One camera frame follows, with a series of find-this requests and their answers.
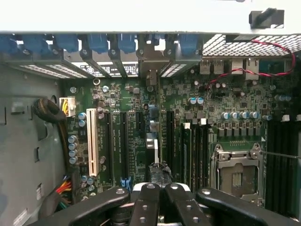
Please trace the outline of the white power connector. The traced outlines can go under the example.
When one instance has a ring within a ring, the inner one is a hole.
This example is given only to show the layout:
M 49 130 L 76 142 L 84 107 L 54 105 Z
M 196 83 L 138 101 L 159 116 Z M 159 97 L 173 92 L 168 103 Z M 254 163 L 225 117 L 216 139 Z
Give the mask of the white power connector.
M 66 117 L 73 117 L 76 115 L 76 101 L 75 97 L 61 97 L 59 98 L 60 110 Z

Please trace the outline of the green motherboard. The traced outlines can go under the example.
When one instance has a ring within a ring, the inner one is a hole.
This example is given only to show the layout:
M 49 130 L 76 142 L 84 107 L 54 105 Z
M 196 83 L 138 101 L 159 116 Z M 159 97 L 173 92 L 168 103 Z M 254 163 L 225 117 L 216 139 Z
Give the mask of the green motherboard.
M 66 97 L 75 97 L 76 115 L 67 118 L 67 147 L 69 163 L 73 168 L 63 185 L 60 194 L 61 208 L 69 207 L 110 188 L 121 186 L 122 177 L 120 154 L 120 116 L 127 113 L 129 177 L 134 186 L 150 182 L 149 166 L 151 157 L 146 148 L 148 101 L 145 81 L 138 77 L 138 64 L 125 63 L 127 78 L 122 78 L 116 66 L 109 62 L 100 62 L 99 67 L 110 77 L 87 63 L 77 62 L 76 66 L 93 75 L 87 80 L 77 76 L 74 81 L 64 83 Z M 294 153 L 297 155 L 297 133 L 301 125 L 301 67 L 295 72 L 280 78 L 266 78 L 235 72 L 219 78 L 222 62 L 209 71 L 208 64 L 193 67 L 189 71 L 171 77 L 166 71 L 160 78 L 161 114 L 162 114 L 162 159 L 163 181 L 161 186 L 171 182 L 184 183 L 193 192 L 193 125 L 203 127 L 203 185 L 204 186 L 204 129 L 209 126 L 209 160 L 212 154 L 211 144 L 230 141 L 261 142 L 262 151 L 267 149 L 268 122 L 274 122 L 274 153 L 278 153 L 278 124 L 283 126 L 282 154 L 287 150 L 287 123 L 292 124 Z M 86 110 L 97 110 L 99 173 L 89 176 L 87 147 Z M 174 112 L 174 163 L 173 171 L 167 163 L 166 154 L 166 113 Z M 136 112 L 143 112 L 145 131 L 136 129 Z M 105 113 L 111 113 L 113 131 L 114 169 L 116 185 L 110 179 L 109 156 L 106 134 Z M 199 148 L 199 131 L 197 131 Z M 273 211 L 278 213 L 278 157 L 274 155 Z M 291 193 L 291 214 L 296 215 L 296 159 L 293 161 L 293 181 Z M 264 161 L 264 204 L 266 208 L 267 155 Z M 282 164 L 282 205 L 286 212 L 286 174 L 287 158 Z

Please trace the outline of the black open PC case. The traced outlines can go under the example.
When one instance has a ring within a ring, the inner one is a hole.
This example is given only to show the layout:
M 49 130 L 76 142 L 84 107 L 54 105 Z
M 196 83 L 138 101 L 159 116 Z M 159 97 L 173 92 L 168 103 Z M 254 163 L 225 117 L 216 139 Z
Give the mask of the black open PC case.
M 91 33 L 106 34 L 107 52 L 89 48 Z M 135 35 L 134 53 L 118 48 L 120 33 Z M 136 62 L 140 78 L 137 51 L 152 44 L 154 33 L 165 35 L 154 47 L 169 59 L 160 78 L 203 62 L 211 72 L 222 62 L 219 78 L 235 72 L 280 78 L 301 67 L 301 0 L 0 0 L 0 34 L 18 44 L 17 53 L 0 52 L 0 226 L 56 226 L 56 214 L 67 208 L 59 206 L 60 191 L 73 170 L 59 105 L 64 83 L 94 78 L 77 62 L 106 78 L 100 62 L 112 63 L 122 78 L 125 63 Z M 27 50 L 23 34 L 45 34 L 51 53 Z M 79 50 L 59 48 L 56 34 L 76 34 Z M 179 34 L 198 35 L 194 54 L 182 54 Z M 157 226 L 182 226 L 164 188 Z

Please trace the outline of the blue board connector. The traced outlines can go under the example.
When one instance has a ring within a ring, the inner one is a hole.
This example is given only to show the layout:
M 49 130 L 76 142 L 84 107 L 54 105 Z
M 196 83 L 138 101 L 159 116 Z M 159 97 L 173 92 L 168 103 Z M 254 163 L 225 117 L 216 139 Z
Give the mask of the blue board connector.
M 131 177 L 120 178 L 120 184 L 122 187 L 126 188 L 129 192 L 131 192 L 131 189 L 132 189 Z

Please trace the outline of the short black expansion slot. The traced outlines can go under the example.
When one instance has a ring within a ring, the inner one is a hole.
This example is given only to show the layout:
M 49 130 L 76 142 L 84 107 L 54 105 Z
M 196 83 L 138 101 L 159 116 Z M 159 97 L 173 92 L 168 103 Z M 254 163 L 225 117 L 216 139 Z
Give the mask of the short black expansion slot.
M 145 131 L 145 119 L 143 112 L 136 112 L 136 129 L 139 132 Z

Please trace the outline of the metal CPU socket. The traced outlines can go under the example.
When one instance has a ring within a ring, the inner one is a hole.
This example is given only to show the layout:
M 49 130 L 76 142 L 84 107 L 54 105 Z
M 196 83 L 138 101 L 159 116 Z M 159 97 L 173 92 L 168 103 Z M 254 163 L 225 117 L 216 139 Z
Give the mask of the metal CPU socket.
M 230 141 L 210 146 L 211 188 L 259 207 L 264 204 L 264 161 L 261 142 Z

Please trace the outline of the black RAM slot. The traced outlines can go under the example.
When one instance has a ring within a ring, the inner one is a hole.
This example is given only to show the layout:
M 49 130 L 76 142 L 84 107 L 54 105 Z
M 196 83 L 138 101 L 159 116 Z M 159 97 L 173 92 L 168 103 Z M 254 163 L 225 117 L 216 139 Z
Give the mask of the black RAM slot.
M 204 129 L 204 186 L 208 186 L 208 180 L 209 180 L 209 126 L 206 125 Z
M 198 185 L 198 139 L 197 125 L 193 125 L 193 192 L 196 191 Z
M 267 149 L 266 151 L 274 152 L 274 122 L 268 122 L 267 130 Z M 266 209 L 273 210 L 273 180 L 274 180 L 274 156 L 267 154 L 267 178 L 266 178 Z
M 290 122 L 287 123 L 287 150 L 286 154 L 292 155 L 294 153 L 294 144 L 293 144 L 293 129 Z M 292 181 L 293 181 L 293 161 L 290 158 L 287 158 L 287 174 L 286 174 L 286 212 L 287 215 L 291 214 L 291 193 L 292 193 Z
M 280 122 L 278 124 L 278 131 L 277 131 L 277 147 L 278 147 L 278 150 L 277 152 L 282 154 L 283 151 L 282 151 L 282 141 L 283 141 L 283 126 L 282 126 L 282 123 Z M 277 169 L 278 169 L 278 176 L 279 176 L 279 179 L 278 179 L 278 212 L 280 214 L 283 213 L 283 205 L 282 205 L 282 174 L 283 174 L 283 169 L 282 169 L 282 165 L 283 164 L 283 157 L 280 156 L 278 157 L 278 162 L 277 162 Z
M 297 133 L 296 159 L 296 218 L 301 222 L 301 125 Z
M 199 160 L 199 188 L 203 185 L 203 127 L 199 126 L 199 151 L 198 151 L 198 160 Z

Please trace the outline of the white expansion slot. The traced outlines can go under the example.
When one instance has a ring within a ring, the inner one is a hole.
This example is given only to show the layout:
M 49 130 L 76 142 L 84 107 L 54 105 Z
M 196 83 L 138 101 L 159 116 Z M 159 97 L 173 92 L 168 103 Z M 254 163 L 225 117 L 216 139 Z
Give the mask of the white expansion slot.
M 94 108 L 88 108 L 86 110 L 86 115 L 89 176 L 96 177 L 99 173 L 97 110 Z

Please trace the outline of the metal locking lever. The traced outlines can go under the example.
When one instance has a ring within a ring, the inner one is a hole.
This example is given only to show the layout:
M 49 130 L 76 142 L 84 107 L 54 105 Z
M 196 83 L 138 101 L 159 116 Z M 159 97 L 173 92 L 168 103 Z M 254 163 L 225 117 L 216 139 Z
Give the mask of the metal locking lever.
M 282 153 L 273 153 L 273 152 L 267 152 L 267 151 L 259 151 L 262 154 L 269 154 L 269 155 L 275 155 L 275 156 L 281 156 L 285 158 L 292 158 L 292 159 L 301 159 L 301 156 L 297 155 L 289 155 L 289 154 L 282 154 Z

